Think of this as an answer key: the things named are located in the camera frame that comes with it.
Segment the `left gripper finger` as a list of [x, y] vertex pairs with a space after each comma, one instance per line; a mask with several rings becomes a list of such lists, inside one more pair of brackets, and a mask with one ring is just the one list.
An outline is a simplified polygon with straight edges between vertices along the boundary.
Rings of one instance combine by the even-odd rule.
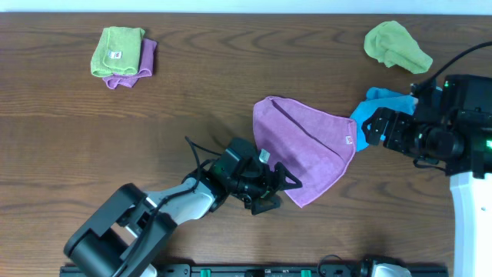
[[273, 185], [276, 191], [300, 189], [302, 182], [295, 177], [281, 162], [274, 166]]
[[259, 215], [263, 212], [277, 209], [281, 206], [281, 198], [278, 195], [266, 195], [251, 200], [251, 214]]

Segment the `purple microfiber cloth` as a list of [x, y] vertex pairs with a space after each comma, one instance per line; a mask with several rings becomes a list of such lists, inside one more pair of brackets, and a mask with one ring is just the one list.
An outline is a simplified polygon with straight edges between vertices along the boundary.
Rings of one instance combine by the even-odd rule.
[[357, 150], [357, 123], [322, 112], [291, 98], [268, 96], [254, 104], [256, 146], [270, 153], [302, 182], [287, 195], [303, 208], [347, 171]]

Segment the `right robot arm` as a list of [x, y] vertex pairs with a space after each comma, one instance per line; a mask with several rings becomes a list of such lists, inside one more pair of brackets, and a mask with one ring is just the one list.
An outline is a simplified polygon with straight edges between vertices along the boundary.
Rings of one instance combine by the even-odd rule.
[[491, 80], [449, 75], [413, 85], [413, 114], [377, 108], [362, 130], [370, 145], [440, 169], [454, 203], [454, 274], [491, 274]]

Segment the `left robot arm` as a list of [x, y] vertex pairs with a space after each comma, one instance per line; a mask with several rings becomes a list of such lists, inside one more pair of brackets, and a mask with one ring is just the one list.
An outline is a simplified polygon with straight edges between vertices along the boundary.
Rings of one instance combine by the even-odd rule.
[[64, 254], [86, 276], [154, 276], [151, 264], [179, 225], [216, 211], [228, 196], [252, 215], [277, 209], [279, 191], [301, 186], [281, 162], [209, 159], [170, 189], [123, 185], [68, 239]]

